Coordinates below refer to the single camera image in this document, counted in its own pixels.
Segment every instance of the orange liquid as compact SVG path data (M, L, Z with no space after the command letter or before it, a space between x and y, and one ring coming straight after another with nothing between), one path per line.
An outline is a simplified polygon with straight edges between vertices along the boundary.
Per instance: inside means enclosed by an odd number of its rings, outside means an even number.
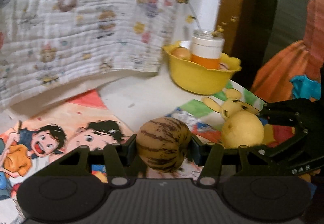
M219 69L220 59L207 59L192 54L191 61L204 66L206 69Z

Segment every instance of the red triangle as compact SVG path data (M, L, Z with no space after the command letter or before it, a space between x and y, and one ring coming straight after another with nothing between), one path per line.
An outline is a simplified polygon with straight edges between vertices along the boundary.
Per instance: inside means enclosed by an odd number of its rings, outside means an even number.
M67 103L74 103L86 107L97 108L97 109L106 109L106 105L101 100L98 92L96 90L89 90L85 93L79 94L69 100L66 100Z

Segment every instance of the glass jar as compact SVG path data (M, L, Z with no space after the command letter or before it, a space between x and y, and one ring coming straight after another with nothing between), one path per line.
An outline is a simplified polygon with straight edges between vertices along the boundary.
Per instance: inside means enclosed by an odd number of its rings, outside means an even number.
M191 43L191 61L207 69L219 69L224 46L223 34L218 31L195 30Z

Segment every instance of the pepino melon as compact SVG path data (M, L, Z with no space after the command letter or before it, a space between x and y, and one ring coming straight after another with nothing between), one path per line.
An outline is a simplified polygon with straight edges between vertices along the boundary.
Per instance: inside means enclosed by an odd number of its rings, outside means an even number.
M137 133L139 157L150 168L173 172L184 161L191 140L191 132L178 119L162 117L143 124Z

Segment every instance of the plastic bowl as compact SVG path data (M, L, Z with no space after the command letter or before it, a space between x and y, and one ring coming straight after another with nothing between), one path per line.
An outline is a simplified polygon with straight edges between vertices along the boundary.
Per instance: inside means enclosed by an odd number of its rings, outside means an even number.
M221 91L233 75L240 71L241 61L221 54L221 62L228 66L228 70L206 69L197 63L179 59L171 54L172 50L180 46L180 42L164 46L169 56L169 71L171 79L184 90L200 94L212 95Z

